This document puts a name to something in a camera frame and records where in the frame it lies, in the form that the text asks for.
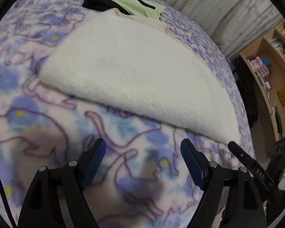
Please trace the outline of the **cream knit cardigan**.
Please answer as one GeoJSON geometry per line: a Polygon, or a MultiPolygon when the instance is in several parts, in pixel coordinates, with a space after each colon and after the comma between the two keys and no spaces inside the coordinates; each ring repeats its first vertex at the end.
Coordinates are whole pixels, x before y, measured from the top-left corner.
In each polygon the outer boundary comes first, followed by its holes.
{"type": "Polygon", "coordinates": [[[225,85],[154,19],[117,9],[90,15],[49,56],[40,80],[64,93],[224,144],[240,141],[225,85]]]}

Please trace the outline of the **pink drawer organizer box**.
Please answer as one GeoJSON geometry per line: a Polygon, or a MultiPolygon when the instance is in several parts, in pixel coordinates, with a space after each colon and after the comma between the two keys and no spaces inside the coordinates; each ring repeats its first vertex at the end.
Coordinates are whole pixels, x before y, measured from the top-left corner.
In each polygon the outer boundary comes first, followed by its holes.
{"type": "Polygon", "coordinates": [[[249,56],[248,62],[250,63],[254,72],[260,79],[266,81],[270,78],[269,69],[267,68],[267,66],[265,66],[265,64],[263,63],[262,59],[259,56],[249,56]]]}

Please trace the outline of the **blue small box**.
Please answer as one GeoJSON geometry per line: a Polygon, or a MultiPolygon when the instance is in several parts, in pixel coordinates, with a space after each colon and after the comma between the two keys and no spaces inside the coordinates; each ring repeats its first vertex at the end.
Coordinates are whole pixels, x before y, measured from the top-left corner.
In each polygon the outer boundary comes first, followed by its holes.
{"type": "Polygon", "coordinates": [[[263,62],[263,64],[264,64],[267,68],[270,67],[270,62],[269,62],[268,59],[264,58],[264,59],[262,60],[262,62],[263,62]]]}

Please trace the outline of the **wooden shelf desk unit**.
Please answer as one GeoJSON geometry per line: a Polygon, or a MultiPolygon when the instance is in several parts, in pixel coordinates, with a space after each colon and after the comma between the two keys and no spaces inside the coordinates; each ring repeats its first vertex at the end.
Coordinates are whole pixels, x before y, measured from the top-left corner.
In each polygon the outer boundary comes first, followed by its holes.
{"type": "Polygon", "coordinates": [[[260,89],[271,119],[274,138],[285,137],[285,21],[280,21],[265,35],[240,52],[260,89]],[[250,63],[249,56],[259,56],[270,62],[270,78],[260,79],[250,63]]]}

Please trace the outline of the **grey patterned curtain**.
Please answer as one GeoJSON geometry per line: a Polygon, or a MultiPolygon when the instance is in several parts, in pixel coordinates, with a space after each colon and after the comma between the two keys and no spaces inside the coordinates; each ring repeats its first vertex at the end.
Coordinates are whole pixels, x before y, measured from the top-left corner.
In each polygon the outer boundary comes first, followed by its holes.
{"type": "Polygon", "coordinates": [[[195,21],[228,58],[282,20],[269,0],[161,1],[195,21]]]}

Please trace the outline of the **green and black garment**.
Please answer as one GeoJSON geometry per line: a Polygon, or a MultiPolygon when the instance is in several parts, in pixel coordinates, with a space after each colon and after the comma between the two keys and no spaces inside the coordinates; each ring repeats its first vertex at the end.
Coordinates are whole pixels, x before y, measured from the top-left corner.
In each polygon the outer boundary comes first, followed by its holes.
{"type": "Polygon", "coordinates": [[[126,15],[161,19],[165,6],[148,0],[84,0],[82,7],[104,12],[113,8],[126,15]]]}

